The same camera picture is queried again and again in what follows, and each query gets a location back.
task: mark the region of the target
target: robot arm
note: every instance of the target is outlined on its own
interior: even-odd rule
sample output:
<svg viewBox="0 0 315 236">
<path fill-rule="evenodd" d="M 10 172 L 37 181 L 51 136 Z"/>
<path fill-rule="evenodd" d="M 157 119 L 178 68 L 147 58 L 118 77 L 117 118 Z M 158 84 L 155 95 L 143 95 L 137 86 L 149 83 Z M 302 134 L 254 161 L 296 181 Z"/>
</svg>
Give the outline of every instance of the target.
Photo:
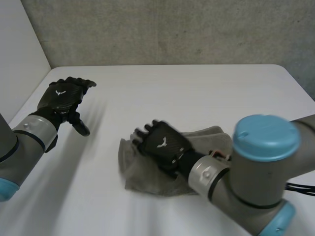
<svg viewBox="0 0 315 236">
<path fill-rule="evenodd" d="M 45 152 L 57 142 L 59 126 L 68 121 L 83 136 L 90 134 L 76 108 L 88 88 L 89 80 L 68 77 L 51 83 L 37 111 L 13 130 L 0 115 L 0 201 L 9 200 Z"/>
<path fill-rule="evenodd" d="M 147 133 L 136 129 L 139 151 L 170 176 L 186 177 L 192 189 L 253 236 L 285 233 L 295 214 L 282 198 L 286 182 L 315 170 L 315 115 L 292 122 L 262 115 L 242 119 L 233 135 L 231 165 L 195 152 L 165 122 L 145 128 Z"/>
</svg>

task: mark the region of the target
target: concrete wall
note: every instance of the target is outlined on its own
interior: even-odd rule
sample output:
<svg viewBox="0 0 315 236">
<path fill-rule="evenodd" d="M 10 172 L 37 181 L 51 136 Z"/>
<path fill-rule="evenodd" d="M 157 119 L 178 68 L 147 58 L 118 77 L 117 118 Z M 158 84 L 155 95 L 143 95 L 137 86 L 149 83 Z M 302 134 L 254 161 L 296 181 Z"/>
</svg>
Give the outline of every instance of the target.
<svg viewBox="0 0 315 236">
<path fill-rule="evenodd" d="M 10 122 L 50 71 L 19 0 L 0 1 L 0 113 Z"/>
<path fill-rule="evenodd" d="M 315 98 L 314 0 L 22 0 L 52 67 L 285 67 Z"/>
</svg>

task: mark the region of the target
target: black cable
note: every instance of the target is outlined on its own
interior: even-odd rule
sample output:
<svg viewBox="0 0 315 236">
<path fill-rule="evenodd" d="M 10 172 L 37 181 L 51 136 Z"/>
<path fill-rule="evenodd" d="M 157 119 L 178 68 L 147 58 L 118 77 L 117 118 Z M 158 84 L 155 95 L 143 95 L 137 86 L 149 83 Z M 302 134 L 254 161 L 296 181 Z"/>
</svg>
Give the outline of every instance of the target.
<svg viewBox="0 0 315 236">
<path fill-rule="evenodd" d="M 288 191 L 294 191 L 309 196 L 315 196 L 315 186 L 286 183 L 285 189 Z"/>
<path fill-rule="evenodd" d="M 302 184 L 296 184 L 296 183 L 286 183 L 286 184 L 291 185 L 291 186 L 295 186 L 295 187 L 315 189 L 315 186 L 311 186 L 311 185 L 302 185 Z"/>
</svg>

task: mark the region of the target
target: gray wall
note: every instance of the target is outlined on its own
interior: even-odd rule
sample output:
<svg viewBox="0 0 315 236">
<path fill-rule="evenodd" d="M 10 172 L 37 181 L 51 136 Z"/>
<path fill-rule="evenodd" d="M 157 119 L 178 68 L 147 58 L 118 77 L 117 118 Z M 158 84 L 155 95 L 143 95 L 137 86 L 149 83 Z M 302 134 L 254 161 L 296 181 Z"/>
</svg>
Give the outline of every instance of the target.
<svg viewBox="0 0 315 236">
<path fill-rule="evenodd" d="M 282 65 L 315 98 L 314 0 L 22 0 L 51 67 Z"/>
</svg>

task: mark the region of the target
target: screw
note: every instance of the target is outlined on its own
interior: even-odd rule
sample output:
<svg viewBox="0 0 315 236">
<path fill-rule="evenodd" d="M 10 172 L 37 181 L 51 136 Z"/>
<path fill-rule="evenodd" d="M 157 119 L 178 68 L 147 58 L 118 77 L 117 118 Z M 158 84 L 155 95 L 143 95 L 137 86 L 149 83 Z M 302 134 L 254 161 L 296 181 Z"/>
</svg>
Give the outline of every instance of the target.
<svg viewBox="0 0 315 236">
<path fill-rule="evenodd" d="M 202 174 L 205 178 L 210 178 L 210 173 L 208 171 Z"/>
<path fill-rule="evenodd" d="M 23 124 L 23 128 L 25 128 L 25 129 L 29 129 L 29 128 L 30 128 L 30 124 L 29 124 L 29 123 L 25 123 L 25 124 Z"/>
</svg>

